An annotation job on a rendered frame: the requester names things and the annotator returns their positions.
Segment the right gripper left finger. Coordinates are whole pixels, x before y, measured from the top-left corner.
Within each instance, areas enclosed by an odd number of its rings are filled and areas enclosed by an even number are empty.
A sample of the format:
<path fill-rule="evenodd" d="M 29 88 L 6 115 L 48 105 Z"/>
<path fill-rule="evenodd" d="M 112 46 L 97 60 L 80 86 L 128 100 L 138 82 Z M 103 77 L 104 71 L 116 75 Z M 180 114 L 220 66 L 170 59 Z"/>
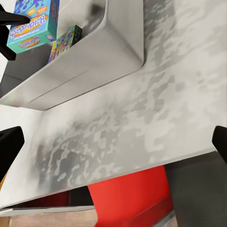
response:
<path fill-rule="evenodd" d="M 0 131 L 0 182 L 25 143 L 21 126 Z"/>

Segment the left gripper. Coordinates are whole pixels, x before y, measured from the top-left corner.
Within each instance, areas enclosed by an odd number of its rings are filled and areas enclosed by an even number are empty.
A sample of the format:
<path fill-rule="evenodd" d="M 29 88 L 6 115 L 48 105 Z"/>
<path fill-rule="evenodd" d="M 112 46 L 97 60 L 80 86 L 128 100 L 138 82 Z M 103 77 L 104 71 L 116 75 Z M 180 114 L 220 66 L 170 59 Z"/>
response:
<path fill-rule="evenodd" d="M 17 55 L 13 50 L 7 47 L 10 32 L 8 26 L 29 22 L 30 19 L 26 16 L 0 11 L 0 53 L 2 53 L 7 60 L 15 61 Z"/>

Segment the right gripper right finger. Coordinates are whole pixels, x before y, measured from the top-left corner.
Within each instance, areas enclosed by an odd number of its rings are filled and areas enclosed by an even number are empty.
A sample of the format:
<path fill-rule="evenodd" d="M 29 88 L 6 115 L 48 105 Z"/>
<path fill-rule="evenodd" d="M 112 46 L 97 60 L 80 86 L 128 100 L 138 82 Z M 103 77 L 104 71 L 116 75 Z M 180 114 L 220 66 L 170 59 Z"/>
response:
<path fill-rule="evenodd" d="M 212 143 L 224 159 L 227 164 L 227 128 L 222 126 L 216 126 L 213 137 Z"/>

